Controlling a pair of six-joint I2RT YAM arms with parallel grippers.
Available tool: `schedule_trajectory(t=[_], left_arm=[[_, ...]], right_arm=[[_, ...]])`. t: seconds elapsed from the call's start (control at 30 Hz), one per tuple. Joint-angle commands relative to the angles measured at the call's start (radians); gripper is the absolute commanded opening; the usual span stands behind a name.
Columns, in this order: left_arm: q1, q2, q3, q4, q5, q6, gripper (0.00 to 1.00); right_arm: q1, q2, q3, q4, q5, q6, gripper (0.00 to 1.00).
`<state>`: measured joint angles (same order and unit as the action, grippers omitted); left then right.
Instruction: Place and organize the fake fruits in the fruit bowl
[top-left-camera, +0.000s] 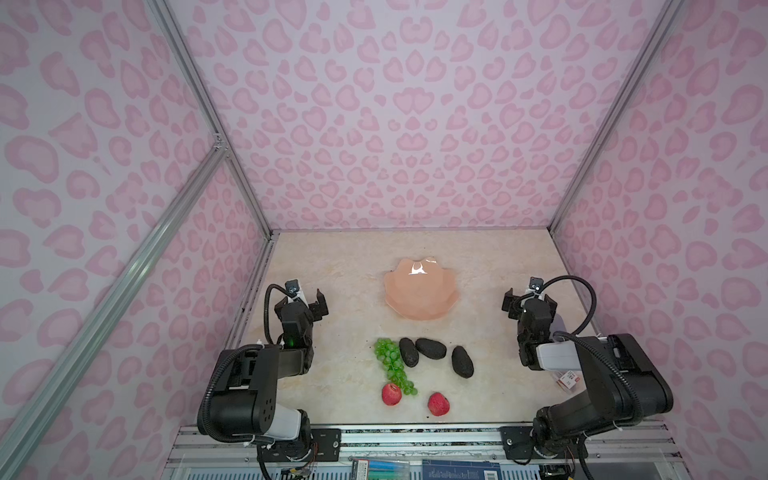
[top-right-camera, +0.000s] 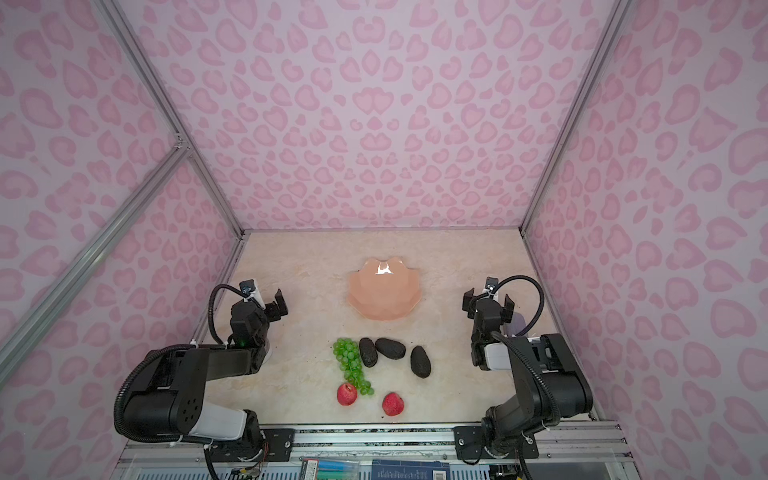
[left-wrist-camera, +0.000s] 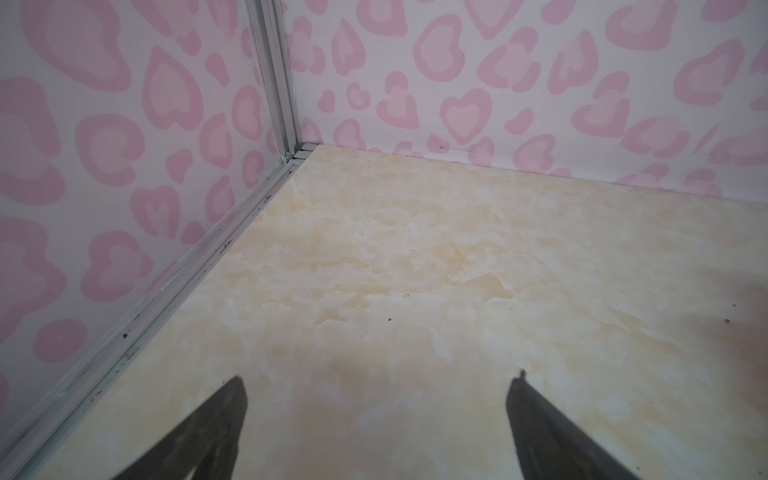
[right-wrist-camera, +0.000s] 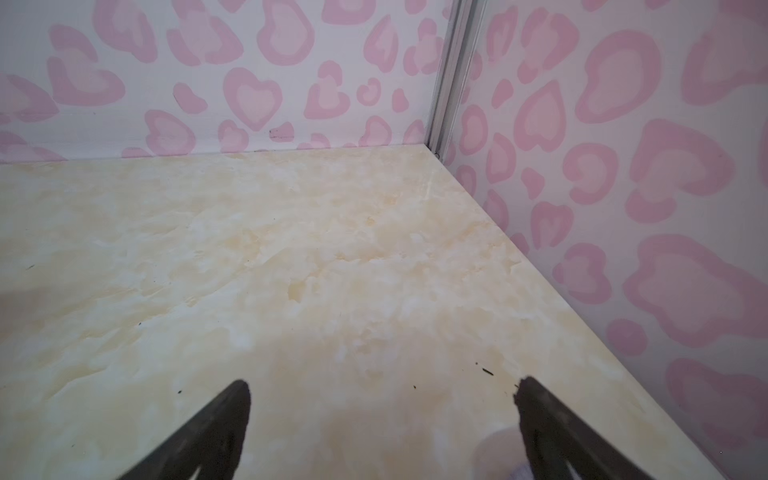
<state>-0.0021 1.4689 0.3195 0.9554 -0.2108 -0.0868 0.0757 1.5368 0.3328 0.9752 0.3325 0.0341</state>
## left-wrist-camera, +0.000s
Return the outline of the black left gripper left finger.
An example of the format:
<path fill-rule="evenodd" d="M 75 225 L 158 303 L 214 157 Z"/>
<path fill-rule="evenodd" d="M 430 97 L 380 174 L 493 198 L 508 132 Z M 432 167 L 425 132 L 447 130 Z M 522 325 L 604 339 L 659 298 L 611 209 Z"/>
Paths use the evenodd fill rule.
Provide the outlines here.
<path fill-rule="evenodd" d="M 248 398 L 234 376 L 118 479 L 230 479 L 238 456 Z"/>

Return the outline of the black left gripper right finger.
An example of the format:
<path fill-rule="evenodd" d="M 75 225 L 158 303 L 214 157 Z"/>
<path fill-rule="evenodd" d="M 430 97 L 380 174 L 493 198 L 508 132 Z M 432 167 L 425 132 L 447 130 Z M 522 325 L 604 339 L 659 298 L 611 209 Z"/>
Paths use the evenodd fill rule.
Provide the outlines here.
<path fill-rule="evenodd" d="M 638 479 L 539 393 L 524 370 L 511 381 L 506 412 L 525 479 Z"/>

